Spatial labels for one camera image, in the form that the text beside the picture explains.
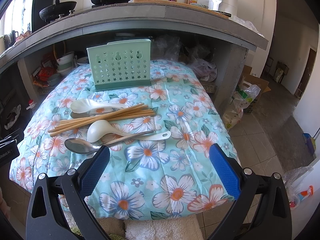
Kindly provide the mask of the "metal spoon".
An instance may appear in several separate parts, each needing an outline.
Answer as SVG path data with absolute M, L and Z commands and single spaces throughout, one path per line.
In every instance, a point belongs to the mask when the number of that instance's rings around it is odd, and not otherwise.
M 139 136 L 151 134 L 153 132 L 154 131 L 145 131 L 145 132 L 140 132 L 136 134 L 130 134 L 130 135 L 118 138 L 116 140 L 112 140 L 102 145 L 107 147 L 113 146 L 113 145 L 119 144 L 120 142 L 124 142 L 130 139 L 136 139 Z M 94 145 L 84 139 L 78 139 L 78 138 L 67 139 L 65 141 L 65 147 L 71 152 L 74 152 L 77 154 L 91 154 L 91 153 L 97 152 L 100 148 L 100 146 L 98 145 Z

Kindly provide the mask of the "white rice paddle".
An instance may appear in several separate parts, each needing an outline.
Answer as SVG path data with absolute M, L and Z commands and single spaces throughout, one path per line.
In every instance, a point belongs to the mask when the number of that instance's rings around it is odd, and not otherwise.
M 120 103 L 96 102 L 91 99 L 80 99 L 72 102 L 70 109 L 72 112 L 77 114 L 103 114 L 127 107 L 127 105 Z

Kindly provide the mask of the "white ladle spoon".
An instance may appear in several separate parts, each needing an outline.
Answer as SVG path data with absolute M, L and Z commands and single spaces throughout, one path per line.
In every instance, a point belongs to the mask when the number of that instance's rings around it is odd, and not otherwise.
M 122 137 L 130 135 L 130 133 L 123 132 L 119 129 L 116 129 L 106 120 L 98 120 L 89 126 L 89 129 L 87 131 L 87 141 L 91 143 L 97 142 L 107 134 L 115 134 L 115 135 L 120 135 Z M 153 132 L 151 134 L 139 136 L 136 139 L 157 141 L 157 140 L 169 139 L 170 137 L 171 137 L 171 132 L 163 132 L 163 133 Z

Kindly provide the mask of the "concrete kitchen counter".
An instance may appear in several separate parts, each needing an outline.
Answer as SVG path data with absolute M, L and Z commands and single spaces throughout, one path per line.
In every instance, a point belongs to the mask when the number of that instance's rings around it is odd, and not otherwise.
M 103 31 L 161 29 L 195 33 L 231 42 L 246 49 L 265 50 L 268 41 L 230 19 L 167 5 L 122 3 L 89 9 L 55 20 L 1 55 L 1 72 L 44 47 Z

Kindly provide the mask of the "cooking oil bottle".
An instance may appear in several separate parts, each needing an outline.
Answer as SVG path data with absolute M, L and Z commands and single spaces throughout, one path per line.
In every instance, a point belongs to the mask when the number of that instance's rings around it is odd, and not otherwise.
M 30 99 L 28 101 L 29 106 L 26 108 L 26 110 L 34 110 L 36 107 L 36 102 L 33 99 Z

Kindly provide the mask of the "stack of white bowls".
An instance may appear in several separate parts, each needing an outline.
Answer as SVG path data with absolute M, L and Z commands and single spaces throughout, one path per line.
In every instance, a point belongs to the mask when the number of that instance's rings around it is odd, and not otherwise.
M 61 76 L 68 75 L 74 67 L 74 52 L 68 52 L 57 59 L 57 73 Z

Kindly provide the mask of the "floral quilted tablecloth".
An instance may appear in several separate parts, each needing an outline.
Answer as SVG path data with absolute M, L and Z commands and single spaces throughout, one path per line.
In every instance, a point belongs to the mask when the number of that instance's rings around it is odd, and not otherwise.
M 24 130 L 20 154 L 10 166 L 10 180 L 32 191 L 39 174 L 61 176 L 87 159 L 65 147 L 69 138 L 86 139 L 87 127 L 49 135 L 49 130 L 69 118 L 71 104 L 80 99 L 129 107 L 143 103 L 155 116 L 114 121 L 112 126 L 126 133 L 171 133 L 165 140 L 133 140 L 111 147 L 110 162 L 85 199 L 95 217 L 180 218 L 233 200 L 209 159 L 212 144 L 236 158 L 231 138 L 193 71 L 167 60 L 151 63 L 150 86 L 105 92 L 95 90 L 89 65 L 73 70 L 47 96 Z

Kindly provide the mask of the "white plastic bag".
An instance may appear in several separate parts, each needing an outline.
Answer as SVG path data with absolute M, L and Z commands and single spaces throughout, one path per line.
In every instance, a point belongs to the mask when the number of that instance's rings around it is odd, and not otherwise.
M 237 123 L 240 122 L 244 114 L 243 110 L 249 104 L 250 102 L 245 99 L 244 91 L 241 90 L 237 85 L 231 101 L 222 116 L 222 121 L 227 131 L 232 129 Z

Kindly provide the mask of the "cardboard box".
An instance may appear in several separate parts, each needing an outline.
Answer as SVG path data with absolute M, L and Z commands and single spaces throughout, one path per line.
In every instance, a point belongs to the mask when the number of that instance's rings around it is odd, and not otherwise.
M 252 67 L 244 65 L 238 86 L 244 91 L 245 99 L 250 104 L 243 110 L 244 114 L 251 114 L 258 100 L 264 93 L 270 92 L 269 82 L 251 74 Z

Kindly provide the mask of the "green plastic utensil holder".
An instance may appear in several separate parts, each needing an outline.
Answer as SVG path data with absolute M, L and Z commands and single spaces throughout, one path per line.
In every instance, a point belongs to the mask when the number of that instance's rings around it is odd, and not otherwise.
M 151 85 L 151 40 L 114 41 L 87 48 L 95 90 Z

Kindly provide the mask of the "black wok pan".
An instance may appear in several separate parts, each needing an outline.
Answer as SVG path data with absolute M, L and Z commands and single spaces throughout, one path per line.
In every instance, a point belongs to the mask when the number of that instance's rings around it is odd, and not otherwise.
M 76 7 L 76 1 L 66 1 L 61 2 L 60 0 L 55 0 L 55 4 L 43 8 L 39 12 L 39 17 L 46 23 L 54 21 L 62 15 L 63 17 L 68 16 L 70 11 L 74 11 Z

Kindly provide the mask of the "black splash guard panel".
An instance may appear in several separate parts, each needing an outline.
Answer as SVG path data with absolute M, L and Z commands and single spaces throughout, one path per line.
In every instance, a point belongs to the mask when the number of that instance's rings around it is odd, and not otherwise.
M 33 0 L 31 7 L 31 32 L 35 32 L 38 29 L 46 25 L 46 22 L 40 18 L 39 12 L 52 5 L 53 0 Z

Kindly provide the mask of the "wooden cutting board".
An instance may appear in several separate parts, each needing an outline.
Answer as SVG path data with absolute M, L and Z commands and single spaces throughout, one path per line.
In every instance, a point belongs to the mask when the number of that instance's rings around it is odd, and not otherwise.
M 133 3 L 167 5 L 167 6 L 172 6 L 172 7 L 178 7 L 178 8 L 191 9 L 191 10 L 196 10 L 196 11 L 200 11 L 200 12 L 205 12 L 207 14 L 219 16 L 220 18 L 229 19 L 228 16 L 223 15 L 221 13 L 214 12 L 212 10 L 209 10 L 209 9 L 206 9 L 203 7 L 185 4 L 185 3 L 170 2 L 170 1 L 163 1 L 163 0 L 133 0 Z

